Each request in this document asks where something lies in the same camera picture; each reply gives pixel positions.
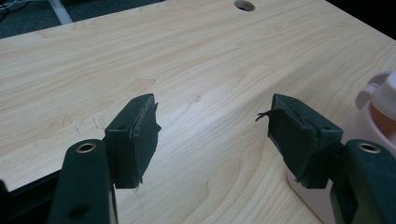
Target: metal ring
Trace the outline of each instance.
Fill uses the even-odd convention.
[[[381,149],[379,149],[378,147],[373,146],[371,144],[368,144],[368,143],[360,143],[359,148],[363,151],[374,153],[374,154],[381,152]]]
[[[76,152],[78,153],[87,153],[92,150],[96,149],[96,144],[95,143],[84,143],[81,144],[77,149]]]

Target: gray carpet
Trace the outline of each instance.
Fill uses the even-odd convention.
[[[158,3],[161,0],[63,0],[64,6],[73,21],[123,11],[134,7],[142,7]],[[11,10],[24,7],[19,3]],[[6,11],[0,11],[0,19]],[[8,13],[0,22],[0,38],[21,35],[37,30],[60,25],[50,3],[47,1],[30,2],[26,7]]]

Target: cable hole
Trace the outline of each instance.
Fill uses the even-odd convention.
[[[242,11],[253,11],[255,9],[254,5],[248,1],[238,0],[233,4]]]

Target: light wood grain surface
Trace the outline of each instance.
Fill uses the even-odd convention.
[[[0,40],[0,178],[13,190],[153,92],[160,132],[120,223],[319,223],[266,138],[274,93],[337,124],[396,42],[323,0],[169,0]]]

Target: wood grain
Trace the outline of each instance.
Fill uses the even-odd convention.
[[[15,189],[153,92],[163,127],[120,223],[319,223],[266,138],[274,93],[342,124],[396,42],[322,0],[170,0],[0,40],[0,178]]]

